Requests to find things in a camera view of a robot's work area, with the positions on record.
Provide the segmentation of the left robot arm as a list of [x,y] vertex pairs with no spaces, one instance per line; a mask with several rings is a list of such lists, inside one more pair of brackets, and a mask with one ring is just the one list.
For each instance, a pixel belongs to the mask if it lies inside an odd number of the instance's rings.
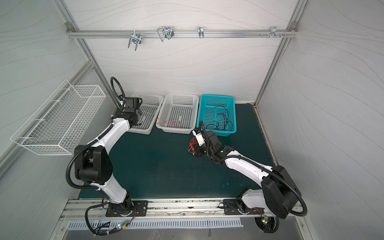
[[66,181],[74,189],[93,189],[107,199],[109,209],[118,215],[127,216],[134,208],[131,196],[113,175],[109,152],[117,141],[133,126],[140,126],[143,100],[126,97],[120,82],[110,79],[114,95],[120,102],[118,111],[111,116],[110,125],[87,145],[75,148],[74,156],[66,169]]

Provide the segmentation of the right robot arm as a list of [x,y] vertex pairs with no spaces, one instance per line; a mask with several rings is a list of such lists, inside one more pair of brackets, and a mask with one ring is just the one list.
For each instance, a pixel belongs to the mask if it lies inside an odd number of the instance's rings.
[[258,163],[223,145],[213,131],[208,131],[203,121],[193,130],[197,143],[193,146],[198,157],[237,171],[256,183],[260,190],[244,190],[236,200],[240,214],[267,208],[274,216],[285,219],[289,214],[304,217],[308,207],[288,171],[281,165],[274,167]]

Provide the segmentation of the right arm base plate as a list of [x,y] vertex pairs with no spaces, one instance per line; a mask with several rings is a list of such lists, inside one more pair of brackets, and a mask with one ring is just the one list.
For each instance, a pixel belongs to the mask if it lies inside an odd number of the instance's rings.
[[218,208],[223,210],[224,214],[227,216],[263,216],[265,214],[265,208],[248,208],[244,203],[236,199],[224,199],[222,202],[219,203]]

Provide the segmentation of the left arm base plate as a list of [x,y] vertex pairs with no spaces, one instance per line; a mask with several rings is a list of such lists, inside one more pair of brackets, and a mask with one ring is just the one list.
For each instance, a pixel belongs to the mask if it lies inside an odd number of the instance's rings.
[[148,201],[130,201],[129,203],[109,204],[106,217],[145,217]]

